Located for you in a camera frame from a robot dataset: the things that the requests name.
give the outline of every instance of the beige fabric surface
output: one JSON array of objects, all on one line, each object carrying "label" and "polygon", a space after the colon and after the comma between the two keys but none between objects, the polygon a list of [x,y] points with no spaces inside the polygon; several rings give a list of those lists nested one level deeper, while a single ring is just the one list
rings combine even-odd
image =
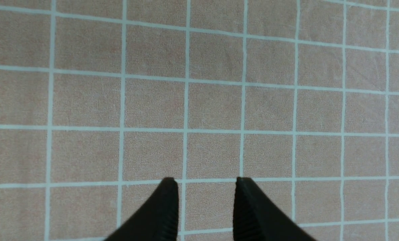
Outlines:
[{"label": "beige fabric surface", "polygon": [[253,177],[321,241],[399,241],[399,0],[0,0],[0,241],[102,240],[161,178],[232,240]]}]

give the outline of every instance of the floor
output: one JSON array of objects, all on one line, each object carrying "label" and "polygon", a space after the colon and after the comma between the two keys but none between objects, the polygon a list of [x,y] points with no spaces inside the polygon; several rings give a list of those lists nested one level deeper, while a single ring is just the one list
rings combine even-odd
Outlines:
[{"label": "floor", "polygon": [[399,241],[399,0],[0,0],[0,240],[102,240],[165,176],[181,241],[232,240],[237,176]]}]

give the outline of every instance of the white grid line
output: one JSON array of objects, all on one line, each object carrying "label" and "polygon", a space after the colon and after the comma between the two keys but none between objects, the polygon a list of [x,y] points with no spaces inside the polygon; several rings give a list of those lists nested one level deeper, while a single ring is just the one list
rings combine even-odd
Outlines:
[{"label": "white grid line", "polygon": [[[186,1],[186,27],[190,26],[190,0]],[[190,32],[186,31],[185,39],[185,84],[184,84],[184,116],[183,116],[183,171],[181,182],[181,214],[180,214],[180,240],[184,241],[185,219],[186,219],[186,174],[187,174],[187,133],[188,133],[188,117],[189,117],[189,51],[190,51]]]},{"label": "white grid line", "polygon": [[[341,133],[345,132],[345,106],[346,106],[346,91],[345,91],[345,77],[346,77],[346,57],[345,57],[345,43],[347,37],[347,5],[343,5],[343,30],[342,30],[342,111],[341,111]],[[341,229],[340,241],[344,240],[344,219],[345,219],[345,204],[344,204],[344,158],[345,158],[345,137],[341,136]]]},{"label": "white grid line", "polygon": [[[396,223],[399,222],[399,218],[397,219],[389,219],[389,222]],[[345,221],[343,224],[368,224],[368,223],[383,223],[384,219],[377,220],[361,220],[361,221]],[[341,225],[341,222],[331,222],[331,223],[301,223],[300,227],[323,227],[323,226],[338,226]],[[183,235],[194,235],[194,234],[208,234],[208,233],[222,233],[222,232],[232,232],[232,228],[223,228],[223,229],[198,229],[198,230],[189,230],[185,232],[180,232],[179,234]],[[105,238],[79,238],[79,239],[59,239],[59,240],[51,240],[51,241],[102,241]]]},{"label": "white grid line", "polygon": [[[8,70],[8,71],[26,71],[26,72],[50,72],[49,68],[36,68],[36,67],[19,67],[19,66],[5,66],[0,65],[0,70]],[[121,73],[106,73],[106,72],[94,72],[94,71],[83,71],[83,70],[62,70],[62,69],[54,69],[54,73],[58,74],[71,74],[71,75],[94,75],[94,76],[105,76],[105,77],[114,77],[114,78],[122,78]],[[251,86],[251,87],[268,87],[268,88],[283,88],[283,89],[294,89],[294,85],[284,85],[284,84],[262,84],[262,83],[253,83],[253,82],[240,82],[240,81],[224,81],[224,80],[206,80],[206,79],[192,79],[192,78],[172,78],[172,77],[163,77],[163,76],[150,76],[150,75],[131,75],[125,74],[126,78],[139,78],[146,80],[157,80],[157,81],[175,81],[175,82],[183,82],[186,81],[189,83],[200,83],[200,84],[221,84],[221,85],[236,85],[236,86]],[[298,85],[296,87],[298,90],[318,90],[318,91],[343,91],[342,88],[334,88],[334,87],[317,87],[317,86],[306,86],[306,85]],[[345,89],[345,92],[351,93],[369,93],[369,94],[380,94],[386,95],[386,91],[379,90],[362,90],[362,89]],[[389,95],[399,95],[399,92],[388,92]]]},{"label": "white grid line", "polygon": [[292,120],[292,220],[296,220],[296,113],[298,108],[298,65],[299,65],[299,29],[301,22],[301,0],[296,0],[296,30],[295,30],[295,73],[293,82],[293,120]]},{"label": "white grid line", "polygon": [[48,125],[46,138],[46,189],[45,189],[45,241],[49,240],[51,231],[51,161],[52,161],[52,120],[54,105],[54,57],[56,33],[56,0],[51,1],[51,27],[49,49],[49,83],[48,83]]},{"label": "white grid line", "polygon": [[[340,4],[344,3],[343,1],[332,1],[332,2],[340,3]],[[356,3],[350,3],[348,5],[357,6]],[[376,9],[375,6],[368,6],[367,8]],[[50,14],[50,11],[48,11],[48,10],[26,9],[26,8],[9,7],[9,6],[0,6],[0,10],[13,11],[13,12],[24,12],[24,13],[30,13],[30,14]],[[259,36],[259,35],[252,35],[252,34],[244,35],[243,33],[225,32],[225,31],[220,31],[220,30],[200,29],[200,28],[191,28],[191,27],[183,27],[183,26],[171,26],[171,25],[165,25],[165,24],[146,23],[146,22],[133,21],[133,20],[124,21],[122,19],[101,18],[101,17],[94,17],[94,16],[88,16],[88,15],[66,14],[66,13],[56,12],[56,16],[62,17],[62,18],[96,20],[96,21],[103,21],[103,22],[110,22],[110,23],[125,23],[125,24],[129,24],[129,25],[147,26],[147,27],[164,28],[164,29],[189,31],[189,32],[214,33],[214,34],[222,34],[222,35],[228,35],[228,36],[240,37],[240,38],[246,36],[247,38],[255,38],[255,39],[262,39],[262,40],[284,41],[284,42],[291,42],[291,43],[298,42],[300,44],[315,45],[315,46],[328,46],[328,47],[338,47],[338,48],[342,47],[342,44],[335,44],[335,43],[323,43],[323,42],[315,42],[315,41],[309,41],[309,40],[295,40],[292,38],[282,38],[282,37],[274,37],[274,36]],[[361,47],[361,46],[346,45],[345,47],[347,49],[357,49],[357,50],[375,51],[375,52],[383,52],[383,53],[385,53],[387,51],[386,49],[375,49],[375,48],[367,48],[367,47]],[[390,52],[399,54],[399,50],[390,50]]]},{"label": "white grid line", "polygon": [[[387,0],[387,18],[386,18],[386,49],[388,50],[390,48],[390,2],[391,0]],[[386,241],[389,240],[388,236],[388,186],[389,186],[389,179],[388,177],[390,176],[390,163],[389,163],[389,157],[388,157],[388,105],[389,105],[389,99],[388,99],[388,93],[390,90],[390,68],[389,68],[389,56],[388,56],[388,51],[386,52],[386,111],[385,111],[385,123],[386,123],[386,189],[384,192],[384,199],[385,199],[385,227],[386,227]]]},{"label": "white grid line", "polygon": [[248,0],[244,0],[244,14],[243,14],[243,73],[241,78],[241,134],[240,134],[240,163],[239,176],[243,176],[244,172],[244,122],[245,122],[245,108],[246,108],[246,75],[247,75],[247,13]]},{"label": "white grid line", "polygon": [[[127,0],[123,0],[122,7],[123,19],[127,18]],[[119,119],[119,164],[118,164],[118,197],[117,197],[117,213],[116,227],[122,224],[122,182],[124,169],[124,128],[125,128],[125,91],[126,91],[126,48],[127,48],[127,26],[122,24],[121,34],[121,102],[120,102],[120,119]]]}]

